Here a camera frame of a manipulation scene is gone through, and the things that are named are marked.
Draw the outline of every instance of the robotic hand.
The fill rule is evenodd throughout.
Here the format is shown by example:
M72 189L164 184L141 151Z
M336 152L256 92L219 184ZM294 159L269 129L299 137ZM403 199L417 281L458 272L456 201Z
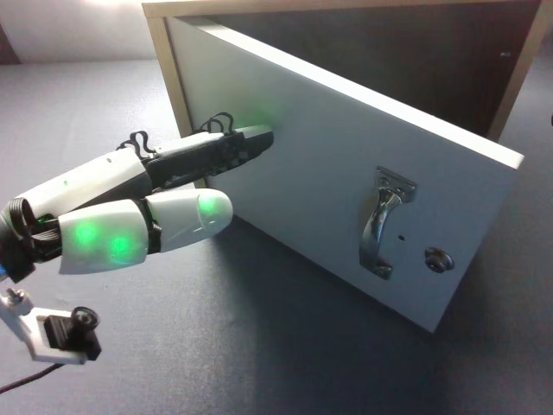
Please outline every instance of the robotic hand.
M211 123L223 130L215 119L219 115L230 119L227 133L211 132ZM58 256L62 274L116 270L224 229L232 220L232 204L224 193L163 190L234 169L269 149L273 135L267 126L234 130L225 112L205 125L207 131L153 150L144 131L133 133L118 150L8 203L0 213L0 281L18 283L35 270L35 263ZM137 134L147 156L141 155ZM86 307L39 309L24 291L8 289L7 297L0 296L0 318L35 361L84 364L101 351L94 333L99 317Z

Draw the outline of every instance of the silver handle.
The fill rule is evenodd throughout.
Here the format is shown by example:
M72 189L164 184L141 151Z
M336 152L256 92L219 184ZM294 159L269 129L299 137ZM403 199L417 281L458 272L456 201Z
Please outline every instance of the silver handle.
M390 279L393 267L378 255L382 233L390 212L401 204L413 201L416 184L384 167L377 167L375 191L378 201L361 236L359 263L378 277Z

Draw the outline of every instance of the wooden edge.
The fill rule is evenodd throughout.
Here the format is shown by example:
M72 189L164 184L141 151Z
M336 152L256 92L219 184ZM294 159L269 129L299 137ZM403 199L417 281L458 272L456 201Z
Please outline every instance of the wooden edge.
M185 0L143 3L142 7L146 17L178 17L512 1L516 0Z
M547 29L551 21L553 20L553 0L542 0L538 9L536 10L536 15L526 40L524 41L524 46L518 57L517 65L512 71L511 78L505 89L505 93L501 102L499 103L498 110L495 113L495 117L492 121L492 126L487 133L487 137L493 141L499 141L501 132L503 131L505 124L509 115L511 115L511 110L515 105L517 100L518 93L522 88L526 74L530 70L530 66L539 51L540 46L542 45L543 37L547 33Z
M192 125L188 116L188 109L181 84L181 77L176 66L173 49L169 40L167 24L163 17L150 17L148 20L149 32L154 41L157 60L162 69L163 79L175 114L175 120L181 137L192 132Z

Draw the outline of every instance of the open door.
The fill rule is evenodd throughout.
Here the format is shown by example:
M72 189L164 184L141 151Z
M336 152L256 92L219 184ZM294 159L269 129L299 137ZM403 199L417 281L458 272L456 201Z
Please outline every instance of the open door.
M433 331L523 157L235 30L199 18L168 27L193 126L225 111L275 134L208 185L239 217Z

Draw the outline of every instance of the chrome pull handle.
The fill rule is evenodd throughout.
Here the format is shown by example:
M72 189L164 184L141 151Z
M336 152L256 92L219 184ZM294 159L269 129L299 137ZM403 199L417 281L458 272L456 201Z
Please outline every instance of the chrome pull handle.
M378 277L390 279L393 267L378 255L386 219L395 207L413 201L416 184L384 167L377 167L375 191L378 201L361 236L359 263Z

